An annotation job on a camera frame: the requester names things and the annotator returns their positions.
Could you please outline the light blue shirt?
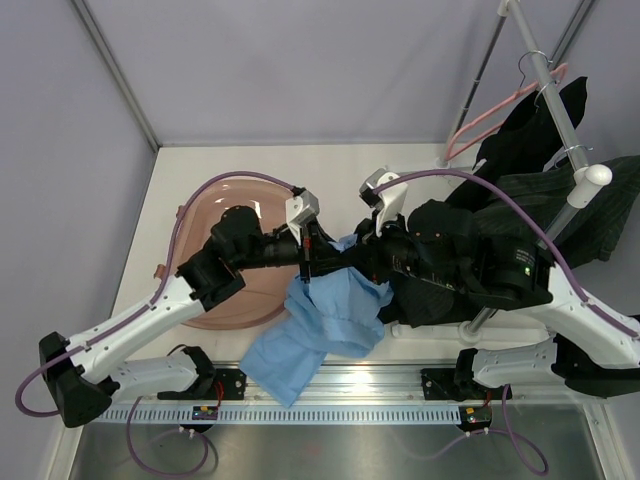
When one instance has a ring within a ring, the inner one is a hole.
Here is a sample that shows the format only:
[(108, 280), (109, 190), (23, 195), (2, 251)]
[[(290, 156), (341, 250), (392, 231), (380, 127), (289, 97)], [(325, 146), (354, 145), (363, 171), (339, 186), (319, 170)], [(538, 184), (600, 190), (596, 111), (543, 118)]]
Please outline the light blue shirt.
[(327, 355), (362, 359), (380, 343), (380, 310), (391, 303), (389, 283), (376, 284), (353, 267), (289, 283), (289, 317), (265, 330), (239, 363), (249, 379), (285, 407), (292, 406)]

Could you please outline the pink hanger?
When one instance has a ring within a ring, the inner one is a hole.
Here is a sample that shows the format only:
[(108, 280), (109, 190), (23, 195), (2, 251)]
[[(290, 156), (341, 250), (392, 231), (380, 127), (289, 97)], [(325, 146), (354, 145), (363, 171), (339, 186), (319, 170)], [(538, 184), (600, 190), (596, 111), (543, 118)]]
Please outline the pink hanger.
[(504, 124), (504, 121), (494, 125), (493, 127), (485, 130), (484, 132), (480, 133), (476, 137), (474, 137), (471, 140), (469, 140), (467, 143), (463, 144), (457, 150), (454, 149), (455, 145), (458, 143), (458, 140), (462, 136), (464, 136), (468, 131), (471, 131), (471, 130), (475, 129), (479, 124), (481, 124), (485, 120), (489, 119), (490, 117), (492, 117), (493, 115), (497, 114), (498, 112), (500, 112), (501, 110), (505, 109), (506, 107), (510, 106), (511, 104), (514, 104), (521, 97), (524, 97), (524, 96), (530, 94), (531, 92), (533, 92), (533, 91), (535, 91), (535, 90), (537, 90), (539, 88), (540, 88), (540, 86), (539, 86), (539, 82), (538, 81), (535, 81), (535, 82), (533, 82), (533, 83), (531, 83), (531, 84), (529, 84), (527, 86), (524, 86), (524, 87), (519, 87), (510, 96), (506, 97), (505, 99), (503, 99), (498, 104), (494, 105), (490, 109), (488, 109), (485, 112), (483, 112), (482, 114), (478, 115), (476, 118), (474, 118), (470, 122), (468, 122), (466, 124), (463, 124), (461, 127), (458, 127), (454, 131), (453, 135), (451, 136), (451, 139), (446, 144), (446, 147), (445, 147), (445, 150), (444, 150), (444, 154), (443, 154), (443, 156), (441, 158), (442, 162), (445, 165), (448, 165), (455, 157), (457, 157), (458, 155), (460, 155), (463, 152), (465, 152), (466, 150), (468, 150), (471, 146), (475, 145), (476, 143), (484, 140), (488, 136), (490, 136), (493, 133), (497, 132), (500, 129), (500, 127)]

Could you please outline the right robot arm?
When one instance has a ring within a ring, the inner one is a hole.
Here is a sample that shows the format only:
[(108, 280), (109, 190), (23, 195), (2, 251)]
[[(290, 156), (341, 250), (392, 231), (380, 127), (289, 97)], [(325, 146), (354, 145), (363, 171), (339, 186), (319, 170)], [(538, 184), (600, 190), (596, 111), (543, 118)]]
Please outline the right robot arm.
[(513, 236), (482, 235), (470, 212), (430, 200), (380, 232), (372, 220), (356, 229), (346, 256), (377, 283), (403, 275), (466, 304), (520, 310), (551, 329), (543, 341), (502, 350), (467, 348), (453, 368), (428, 380), (447, 399), (482, 399), (508, 384), (559, 382), (610, 398), (639, 390), (639, 346), (602, 319), (598, 303), (580, 300), (549, 251)]

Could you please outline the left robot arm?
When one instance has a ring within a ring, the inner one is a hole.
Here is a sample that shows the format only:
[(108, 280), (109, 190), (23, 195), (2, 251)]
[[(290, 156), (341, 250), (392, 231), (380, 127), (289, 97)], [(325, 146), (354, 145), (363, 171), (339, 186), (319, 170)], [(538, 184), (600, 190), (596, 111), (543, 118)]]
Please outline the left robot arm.
[(296, 266), (310, 280), (356, 264), (353, 247), (339, 251), (315, 216), (262, 231), (248, 206), (227, 210), (203, 247), (166, 276), (147, 300), (71, 337), (52, 332), (38, 344), (41, 377), (68, 428), (84, 426), (119, 399), (156, 393), (208, 396), (215, 368), (199, 347), (168, 357), (130, 356), (173, 327), (220, 306), (245, 286), (246, 270)]

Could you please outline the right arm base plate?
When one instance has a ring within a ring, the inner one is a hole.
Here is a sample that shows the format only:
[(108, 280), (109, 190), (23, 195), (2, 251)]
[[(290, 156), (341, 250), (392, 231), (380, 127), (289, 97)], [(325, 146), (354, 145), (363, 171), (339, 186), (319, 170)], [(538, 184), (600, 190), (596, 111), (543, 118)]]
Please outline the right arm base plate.
[(425, 400), (501, 400), (504, 386), (489, 388), (474, 380), (470, 369), (462, 367), (427, 367), (420, 370)]

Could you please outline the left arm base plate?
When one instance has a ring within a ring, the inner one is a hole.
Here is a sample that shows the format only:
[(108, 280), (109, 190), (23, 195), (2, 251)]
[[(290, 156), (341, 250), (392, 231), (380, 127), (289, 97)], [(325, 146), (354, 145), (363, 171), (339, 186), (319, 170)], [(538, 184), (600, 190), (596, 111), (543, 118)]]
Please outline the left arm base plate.
[(221, 394), (223, 401), (241, 401), (245, 398), (246, 385), (247, 376), (242, 370), (217, 368), (215, 379), (206, 391), (201, 393), (195, 391), (160, 392), (157, 394), (157, 398), (176, 401), (217, 401), (218, 394)]

